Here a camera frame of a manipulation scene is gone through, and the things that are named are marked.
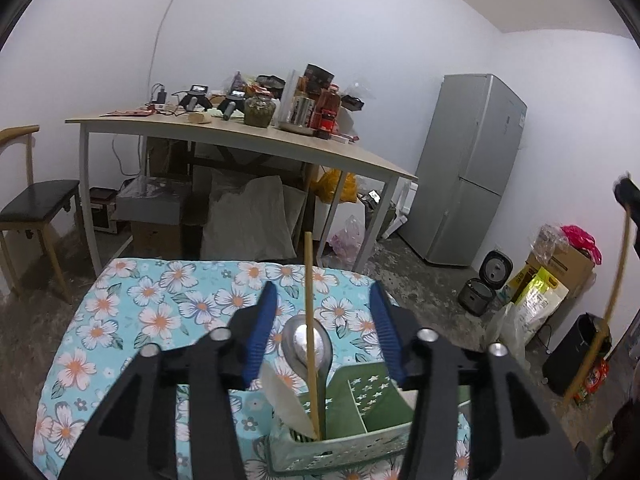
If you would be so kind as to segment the large metal spoon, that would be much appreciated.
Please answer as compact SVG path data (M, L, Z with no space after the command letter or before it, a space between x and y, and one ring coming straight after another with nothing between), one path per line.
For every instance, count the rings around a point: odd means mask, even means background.
M317 373L320 436L326 435L326 384L333 362L333 347L328 332L314 320L314 367ZM282 330L281 348L285 361L294 372L308 382L307 326L303 315L289 318Z

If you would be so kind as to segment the translucent white rice paddle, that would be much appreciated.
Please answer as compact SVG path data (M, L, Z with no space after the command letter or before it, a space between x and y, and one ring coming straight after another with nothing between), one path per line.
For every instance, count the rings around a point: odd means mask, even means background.
M314 425L298 400L298 396L285 385L270 364L262 363L258 378L262 385L262 392L281 422L304 437L311 439L317 437Z

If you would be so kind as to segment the cardboard box with pink bag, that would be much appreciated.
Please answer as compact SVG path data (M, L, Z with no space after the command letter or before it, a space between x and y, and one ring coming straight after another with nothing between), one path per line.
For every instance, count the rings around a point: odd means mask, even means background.
M570 299L578 298L592 285L596 267L583 250L570 244L560 228L551 224L539 229L526 263L535 269L543 266L567 288Z

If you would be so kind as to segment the green perforated utensil holder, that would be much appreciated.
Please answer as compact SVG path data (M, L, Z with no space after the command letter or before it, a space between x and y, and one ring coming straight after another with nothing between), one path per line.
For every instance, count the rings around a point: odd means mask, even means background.
M267 464L280 477L325 474L401 454L408 443L414 391L400 391L382 362L339 368L326 387L326 436L299 436L276 418Z

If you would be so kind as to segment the white sack under desk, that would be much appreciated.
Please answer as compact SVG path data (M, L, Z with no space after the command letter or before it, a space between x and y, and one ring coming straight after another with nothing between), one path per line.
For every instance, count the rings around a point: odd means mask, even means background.
M278 176L212 172L203 260L271 261L296 256Z

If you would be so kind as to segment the white plastic bag with greens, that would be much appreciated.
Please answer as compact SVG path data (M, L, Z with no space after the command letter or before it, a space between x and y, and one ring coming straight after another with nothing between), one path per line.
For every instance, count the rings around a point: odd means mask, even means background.
M509 302L494 314L489 321L484 337L484 345L488 347L494 342L506 346L516 362L529 370L526 359L526 344L530 341L532 331L532 312L529 308Z

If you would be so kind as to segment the black rice cooker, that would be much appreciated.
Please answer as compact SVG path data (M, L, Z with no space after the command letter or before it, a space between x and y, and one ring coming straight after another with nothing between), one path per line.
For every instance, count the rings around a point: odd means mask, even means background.
M467 280L458 293L458 305L469 314L483 315L512 270L513 263L507 255L497 249L491 250L480 265L477 277Z

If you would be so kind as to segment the yellow green package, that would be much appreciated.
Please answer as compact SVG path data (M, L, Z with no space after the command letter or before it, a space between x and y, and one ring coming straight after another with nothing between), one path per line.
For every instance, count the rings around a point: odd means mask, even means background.
M536 333L567 295L568 288L542 266L513 303L510 315L514 330L519 330L524 338Z

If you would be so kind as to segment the floral blue quilt cover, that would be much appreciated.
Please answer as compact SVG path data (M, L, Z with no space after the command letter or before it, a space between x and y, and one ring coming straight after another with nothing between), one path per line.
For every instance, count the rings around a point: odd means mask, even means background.
M314 316L333 347L326 404L344 402L358 430L408 426L413 404L387 376L368 308L370 278L335 269L306 273L297 264L120 258L91 286L67 327L41 391L32 459L56 478L81 431L138 350L194 344L232 314L252 306L266 283L278 307L266 361L299 396L306 385L282 350L285 323L314 296Z

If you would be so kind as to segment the grey refrigerator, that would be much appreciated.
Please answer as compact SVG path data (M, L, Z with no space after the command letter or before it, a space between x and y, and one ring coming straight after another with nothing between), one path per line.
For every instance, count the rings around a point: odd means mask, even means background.
M526 104L493 74L442 81L399 235L434 266L470 266L520 147Z

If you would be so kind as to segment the long wooden desk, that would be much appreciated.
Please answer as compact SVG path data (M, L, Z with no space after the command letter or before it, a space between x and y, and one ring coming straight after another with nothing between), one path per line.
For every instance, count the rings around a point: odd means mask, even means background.
M341 144L331 140L321 140L314 136L302 136L278 128L257 128L243 125L234 120L214 118L207 124L192 124L186 115L148 117L91 116L67 118L67 125L79 127L79 183L82 218L85 222L86 239L93 270L103 270L96 237L93 232L91 208L89 205L89 140L93 133L113 133L123 136L143 136L178 141L189 141L240 148L261 155L272 155L308 162L311 165L335 168L341 171L338 186L342 188L346 174L373 179L384 184L380 202L375 209L370 226L352 265L354 272L360 273L368 261L382 222L390 206L399 179L416 182L418 177L403 170L388 160L375 155L356 144Z

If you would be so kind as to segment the red drink bottle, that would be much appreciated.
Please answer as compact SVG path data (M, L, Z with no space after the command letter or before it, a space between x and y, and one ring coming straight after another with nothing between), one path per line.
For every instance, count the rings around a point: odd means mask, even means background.
M330 84L329 88L321 91L314 107L310 128L314 130L314 135L320 139L329 139L333 134L341 107L341 97L338 90L340 88L336 84Z

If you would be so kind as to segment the jar of green pickles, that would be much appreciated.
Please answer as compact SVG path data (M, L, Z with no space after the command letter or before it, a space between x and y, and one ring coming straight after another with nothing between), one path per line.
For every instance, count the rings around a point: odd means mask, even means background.
M269 94L254 94L244 102L244 124L267 128L276 109L277 104Z

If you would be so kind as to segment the wooden chair black seat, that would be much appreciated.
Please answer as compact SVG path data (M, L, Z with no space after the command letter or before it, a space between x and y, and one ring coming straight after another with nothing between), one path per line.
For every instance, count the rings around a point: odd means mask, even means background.
M85 242L84 220L82 220L79 182L77 180L34 180L34 158L32 157L32 135L39 131L38 125L10 127L1 130L1 148L23 140L25 142L25 166L27 186L1 209L1 253L9 271L9 283L15 295L23 293L20 279L11 259L5 232L24 231L28 237L36 233L43 252L49 257L63 298L68 304L73 301L53 243L52 219L61 211L70 212L75 204L75 226L80 240Z

